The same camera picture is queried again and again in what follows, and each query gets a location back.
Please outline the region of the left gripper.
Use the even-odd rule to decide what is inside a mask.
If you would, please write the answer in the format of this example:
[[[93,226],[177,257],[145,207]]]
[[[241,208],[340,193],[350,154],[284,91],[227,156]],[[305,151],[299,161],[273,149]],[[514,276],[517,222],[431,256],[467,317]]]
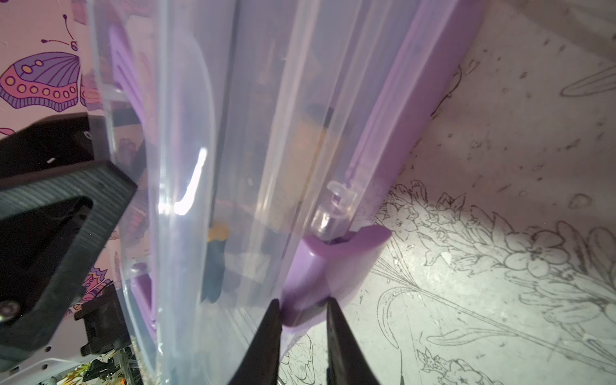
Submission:
[[[88,274],[136,192],[106,160],[96,160],[84,113],[39,120],[1,141],[1,370],[23,373],[37,352],[50,373],[66,343],[53,336],[75,308],[87,342],[82,356],[128,343],[110,284],[85,298]]]

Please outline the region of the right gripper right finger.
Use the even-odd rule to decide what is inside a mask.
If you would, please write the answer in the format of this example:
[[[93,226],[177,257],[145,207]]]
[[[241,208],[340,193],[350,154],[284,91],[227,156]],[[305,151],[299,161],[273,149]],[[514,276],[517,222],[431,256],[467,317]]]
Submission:
[[[327,384],[379,384],[335,298],[327,299],[327,349]]]

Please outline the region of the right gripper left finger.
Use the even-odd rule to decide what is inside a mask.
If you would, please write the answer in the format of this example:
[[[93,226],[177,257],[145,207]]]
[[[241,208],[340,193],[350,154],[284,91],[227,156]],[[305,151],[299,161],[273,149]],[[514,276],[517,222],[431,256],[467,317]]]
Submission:
[[[277,384],[281,334],[280,302],[273,299],[229,385]]]

